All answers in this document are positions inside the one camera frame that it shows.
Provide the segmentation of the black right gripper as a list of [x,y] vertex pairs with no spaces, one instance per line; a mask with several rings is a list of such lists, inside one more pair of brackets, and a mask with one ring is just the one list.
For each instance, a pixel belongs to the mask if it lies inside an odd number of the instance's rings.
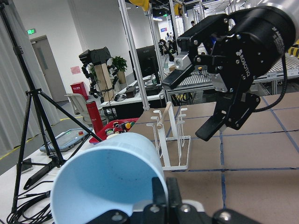
[[173,90],[193,71],[207,67],[218,91],[213,115],[195,132],[209,141],[223,126],[240,129],[260,98],[249,94],[253,81],[267,73],[296,41],[295,6],[255,6],[211,15],[178,39],[177,69],[162,81]]

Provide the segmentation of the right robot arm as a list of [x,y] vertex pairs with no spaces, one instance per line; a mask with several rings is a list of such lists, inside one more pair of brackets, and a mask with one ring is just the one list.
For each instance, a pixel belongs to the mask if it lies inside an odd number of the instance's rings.
[[196,131],[209,140],[222,127],[238,130],[260,103],[249,93],[299,38],[299,3],[262,0],[255,7],[204,18],[177,38],[175,70],[162,82],[175,89],[196,65],[205,65],[217,91],[213,115]]

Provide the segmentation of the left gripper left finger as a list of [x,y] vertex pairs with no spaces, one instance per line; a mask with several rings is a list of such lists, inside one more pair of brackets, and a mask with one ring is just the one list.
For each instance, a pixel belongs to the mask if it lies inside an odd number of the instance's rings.
[[152,201],[154,205],[161,205],[166,207],[166,196],[162,183],[158,177],[152,178]]

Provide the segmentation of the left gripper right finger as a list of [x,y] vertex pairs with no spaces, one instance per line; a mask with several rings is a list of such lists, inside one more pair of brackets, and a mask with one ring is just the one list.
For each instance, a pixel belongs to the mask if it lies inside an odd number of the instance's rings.
[[182,203],[178,181],[174,177],[167,177],[166,184],[168,189],[168,202],[170,207],[176,207]]

